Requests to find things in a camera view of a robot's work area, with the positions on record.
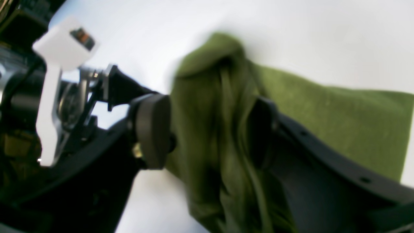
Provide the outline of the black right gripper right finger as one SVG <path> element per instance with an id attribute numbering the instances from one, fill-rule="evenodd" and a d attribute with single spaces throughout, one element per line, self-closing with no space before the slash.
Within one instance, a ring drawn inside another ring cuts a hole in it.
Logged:
<path id="1" fill-rule="evenodd" d="M 270 99 L 248 117 L 253 163 L 281 185 L 299 233 L 412 233 L 413 188 L 337 153 Z"/>

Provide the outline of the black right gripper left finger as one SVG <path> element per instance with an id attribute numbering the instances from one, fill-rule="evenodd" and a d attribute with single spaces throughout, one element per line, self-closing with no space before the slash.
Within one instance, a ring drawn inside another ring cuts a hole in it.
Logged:
<path id="1" fill-rule="evenodd" d="M 171 100 L 147 94 L 75 155 L 1 191 L 2 233 L 114 233 L 140 170 L 162 170 L 175 143 Z"/>

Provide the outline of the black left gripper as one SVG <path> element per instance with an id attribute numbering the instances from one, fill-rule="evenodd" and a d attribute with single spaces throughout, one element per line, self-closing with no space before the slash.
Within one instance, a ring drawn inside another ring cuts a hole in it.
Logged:
<path id="1" fill-rule="evenodd" d="M 35 143 L 35 122 L 44 81 L 43 71 L 9 68 L 1 71 L 1 136 Z M 62 152 L 71 153 L 86 139 L 95 102 L 106 102 L 108 111 L 129 104 L 127 128 L 131 142 L 140 144 L 148 168 L 159 166 L 159 94 L 122 73 L 115 65 L 107 70 L 80 68 L 79 83 L 63 81 L 57 98 L 57 115 L 65 141 Z"/>

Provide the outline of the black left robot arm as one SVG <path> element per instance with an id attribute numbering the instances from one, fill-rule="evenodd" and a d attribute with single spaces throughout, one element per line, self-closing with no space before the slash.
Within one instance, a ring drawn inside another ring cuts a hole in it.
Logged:
<path id="1" fill-rule="evenodd" d="M 138 84 L 116 65 L 84 67 L 97 41 L 74 21 L 48 30 L 63 0 L 1 1 L 1 169 L 49 167 L 81 149 L 94 135 L 91 111 L 106 102 L 134 104 L 132 143 L 148 169 L 163 166 L 153 120 L 157 92 Z"/>

